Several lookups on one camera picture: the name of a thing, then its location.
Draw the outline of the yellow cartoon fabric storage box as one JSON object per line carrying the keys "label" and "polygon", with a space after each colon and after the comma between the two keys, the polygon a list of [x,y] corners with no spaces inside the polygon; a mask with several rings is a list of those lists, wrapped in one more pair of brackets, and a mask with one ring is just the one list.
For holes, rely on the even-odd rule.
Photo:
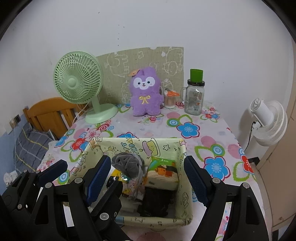
{"label": "yellow cartoon fabric storage box", "polygon": [[[129,178],[118,168],[113,168],[112,175],[118,176],[123,182],[122,193],[126,200],[144,201],[148,190],[152,190],[152,200],[148,206],[154,213],[120,215],[116,221],[123,225],[156,230],[190,224],[193,219],[192,188],[184,170],[187,152],[186,142],[182,138],[93,138],[71,169],[69,180],[83,177],[103,155],[112,158],[122,152],[143,159],[143,175],[141,178]],[[156,193],[158,190],[174,193],[173,217],[161,217],[157,211],[161,205],[160,195]]]}

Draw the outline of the yellow small packet in box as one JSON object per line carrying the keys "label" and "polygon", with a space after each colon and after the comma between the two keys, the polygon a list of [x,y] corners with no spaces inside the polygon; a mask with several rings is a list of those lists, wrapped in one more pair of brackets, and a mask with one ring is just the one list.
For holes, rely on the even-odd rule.
{"label": "yellow small packet in box", "polygon": [[126,198],[133,200],[143,200],[144,197],[144,184],[143,181],[136,179],[122,180],[123,190],[122,195]]}

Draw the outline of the grey plaid pillow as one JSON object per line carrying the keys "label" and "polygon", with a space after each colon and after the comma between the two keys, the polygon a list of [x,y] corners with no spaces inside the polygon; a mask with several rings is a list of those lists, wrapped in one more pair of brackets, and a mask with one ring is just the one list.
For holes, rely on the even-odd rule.
{"label": "grey plaid pillow", "polygon": [[24,170],[37,171],[51,141],[53,139],[48,133],[39,132],[30,123],[26,123],[16,139],[14,148],[16,172],[21,174]]}

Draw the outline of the wooden chair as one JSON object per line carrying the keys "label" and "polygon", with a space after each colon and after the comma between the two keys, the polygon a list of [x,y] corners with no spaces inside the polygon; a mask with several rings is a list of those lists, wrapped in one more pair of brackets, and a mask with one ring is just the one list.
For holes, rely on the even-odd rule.
{"label": "wooden chair", "polygon": [[38,131],[51,131],[61,138],[73,125],[75,114],[82,115],[81,109],[88,110],[86,104],[72,104],[61,97],[45,99],[25,107],[23,113],[27,121]]}

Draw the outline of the purple plush toy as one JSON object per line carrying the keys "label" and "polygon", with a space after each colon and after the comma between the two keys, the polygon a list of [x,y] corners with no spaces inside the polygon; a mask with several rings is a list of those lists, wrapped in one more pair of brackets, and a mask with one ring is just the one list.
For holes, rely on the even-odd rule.
{"label": "purple plush toy", "polygon": [[161,94],[161,81],[153,67],[138,70],[130,80],[130,105],[134,116],[156,116],[161,113],[164,96]]}

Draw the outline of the green desk fan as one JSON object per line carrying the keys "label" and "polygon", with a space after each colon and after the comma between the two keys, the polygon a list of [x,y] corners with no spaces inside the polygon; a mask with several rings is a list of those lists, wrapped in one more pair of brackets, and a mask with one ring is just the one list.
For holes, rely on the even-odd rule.
{"label": "green desk fan", "polygon": [[88,53],[74,51],[65,54],[56,64],[53,81],[60,96],[72,104],[92,104],[86,113],[89,124],[113,118],[118,108],[111,103],[99,103],[103,75],[97,59]]}

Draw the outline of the toothpick holder orange lid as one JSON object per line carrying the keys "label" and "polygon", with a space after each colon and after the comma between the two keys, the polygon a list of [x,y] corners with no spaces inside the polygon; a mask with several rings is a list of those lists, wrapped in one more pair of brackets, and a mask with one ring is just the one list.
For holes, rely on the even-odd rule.
{"label": "toothpick holder orange lid", "polygon": [[168,109],[172,109],[175,107],[177,99],[180,97],[180,94],[165,88],[164,90],[164,107]]}

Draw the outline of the green cup on jar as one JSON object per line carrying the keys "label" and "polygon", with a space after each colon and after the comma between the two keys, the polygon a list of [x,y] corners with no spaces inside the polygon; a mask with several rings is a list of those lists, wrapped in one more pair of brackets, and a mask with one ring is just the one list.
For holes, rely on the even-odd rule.
{"label": "green cup on jar", "polygon": [[190,81],[194,83],[201,83],[203,81],[203,70],[190,69]]}

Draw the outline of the glass mason jar mug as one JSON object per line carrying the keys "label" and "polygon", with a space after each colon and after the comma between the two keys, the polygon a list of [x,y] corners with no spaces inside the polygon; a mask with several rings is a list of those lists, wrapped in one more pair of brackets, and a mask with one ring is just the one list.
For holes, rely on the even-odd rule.
{"label": "glass mason jar mug", "polygon": [[185,113],[200,115],[203,107],[205,82],[203,80],[201,82],[193,82],[188,79],[187,84],[187,87],[182,87],[180,93]]}

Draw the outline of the black soft item in box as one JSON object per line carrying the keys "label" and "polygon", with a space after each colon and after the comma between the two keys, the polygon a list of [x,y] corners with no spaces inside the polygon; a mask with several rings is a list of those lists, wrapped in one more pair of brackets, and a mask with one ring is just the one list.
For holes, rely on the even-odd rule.
{"label": "black soft item in box", "polygon": [[142,203],[137,212],[142,217],[166,217],[170,205],[174,204],[176,190],[156,189],[145,187]]}

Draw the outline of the grey velvet drawstring pouch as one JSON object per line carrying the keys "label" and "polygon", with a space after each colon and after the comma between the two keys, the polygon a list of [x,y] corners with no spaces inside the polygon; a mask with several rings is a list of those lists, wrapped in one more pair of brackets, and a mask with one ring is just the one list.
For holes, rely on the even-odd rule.
{"label": "grey velvet drawstring pouch", "polygon": [[147,166],[141,156],[134,153],[121,152],[111,158],[112,166],[128,178],[144,177]]}

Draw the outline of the beige cartoon cardboard sheet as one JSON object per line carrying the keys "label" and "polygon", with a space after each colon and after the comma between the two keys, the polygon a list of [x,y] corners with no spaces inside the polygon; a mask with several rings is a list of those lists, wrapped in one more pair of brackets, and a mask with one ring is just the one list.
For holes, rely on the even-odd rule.
{"label": "beige cartoon cardboard sheet", "polygon": [[112,52],[97,57],[103,76],[99,101],[129,103],[131,74],[137,69],[152,67],[161,80],[161,89],[180,92],[184,86],[184,48],[150,47]]}

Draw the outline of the floral tablecloth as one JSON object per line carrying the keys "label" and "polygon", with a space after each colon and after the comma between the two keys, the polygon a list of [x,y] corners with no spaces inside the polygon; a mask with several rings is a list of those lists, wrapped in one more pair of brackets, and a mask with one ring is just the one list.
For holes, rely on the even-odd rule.
{"label": "floral tablecloth", "polygon": [[163,108],[156,116],[134,116],[129,104],[120,104],[118,113],[103,123],[91,125],[81,117],[59,140],[50,142],[38,170],[43,171],[55,162],[65,160],[68,169],[54,184],[70,182],[71,169],[93,138],[182,138],[186,142],[187,155],[211,177],[236,186],[248,183],[258,203],[263,203],[243,148],[212,106],[203,107],[199,116],[185,113],[180,102],[172,109]]}

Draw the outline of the white floor fan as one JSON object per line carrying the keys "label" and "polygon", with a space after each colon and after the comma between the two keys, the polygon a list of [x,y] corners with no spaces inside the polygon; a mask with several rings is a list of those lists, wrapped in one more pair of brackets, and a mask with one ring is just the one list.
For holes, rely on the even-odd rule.
{"label": "white floor fan", "polygon": [[254,99],[249,107],[257,119],[253,134],[256,142],[264,147],[277,144],[284,136],[288,125],[287,113],[277,100],[265,103],[262,99]]}

